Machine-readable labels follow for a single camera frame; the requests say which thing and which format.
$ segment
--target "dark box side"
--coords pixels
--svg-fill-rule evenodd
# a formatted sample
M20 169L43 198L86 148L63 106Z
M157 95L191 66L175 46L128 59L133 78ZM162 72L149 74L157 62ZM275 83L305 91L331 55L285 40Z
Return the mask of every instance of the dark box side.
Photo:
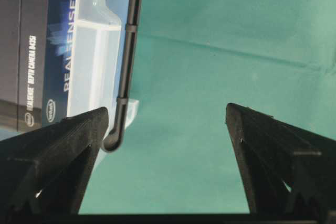
M70 1L0 0L0 127L26 132L66 116L72 47L72 31L69 35L68 30L74 18ZM35 61L30 68L31 51ZM32 111L27 109L28 88L34 89ZM47 110L50 100L56 105L52 118Z
M17 130L21 0L0 0L0 125Z
M72 47L72 33L68 31L73 28L74 5L75 0L23 0L18 109L21 132L66 117ZM30 36L36 38L34 84L28 82ZM28 88L34 88L33 111L27 106Z

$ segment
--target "product box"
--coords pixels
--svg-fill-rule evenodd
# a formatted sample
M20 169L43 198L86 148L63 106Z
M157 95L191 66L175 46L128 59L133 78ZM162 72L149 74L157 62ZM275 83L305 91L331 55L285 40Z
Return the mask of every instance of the product box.
M0 0L0 127L27 132L67 115L76 0Z

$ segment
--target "green fabric backdrop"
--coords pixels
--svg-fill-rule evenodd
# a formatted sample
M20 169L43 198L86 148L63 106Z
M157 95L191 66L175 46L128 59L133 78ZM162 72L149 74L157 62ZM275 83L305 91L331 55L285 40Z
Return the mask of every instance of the green fabric backdrop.
M247 212L235 102L336 138L335 0L143 0L123 146L81 213Z

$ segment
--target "black plastic handle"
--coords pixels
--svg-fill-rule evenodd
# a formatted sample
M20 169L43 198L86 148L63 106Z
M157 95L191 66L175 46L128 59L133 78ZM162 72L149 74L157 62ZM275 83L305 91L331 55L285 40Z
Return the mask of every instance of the black plastic handle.
M102 146L106 152L115 151L121 145L124 135L128 100L131 90L135 46L137 43L140 9L141 0L129 0L116 117L114 119L113 129L104 139Z

